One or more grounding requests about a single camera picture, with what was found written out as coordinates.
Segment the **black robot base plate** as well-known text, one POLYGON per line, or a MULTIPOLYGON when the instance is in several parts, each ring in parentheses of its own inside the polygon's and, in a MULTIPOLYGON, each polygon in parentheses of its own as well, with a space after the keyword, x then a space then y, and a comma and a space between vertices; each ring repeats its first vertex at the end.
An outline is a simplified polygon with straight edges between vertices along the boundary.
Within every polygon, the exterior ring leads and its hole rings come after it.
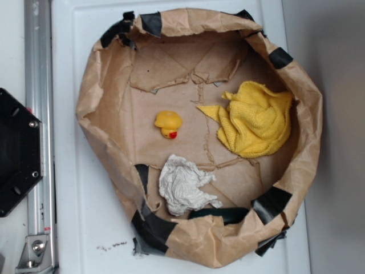
POLYGON ((1 89, 1 217, 41 180, 42 122, 1 89))

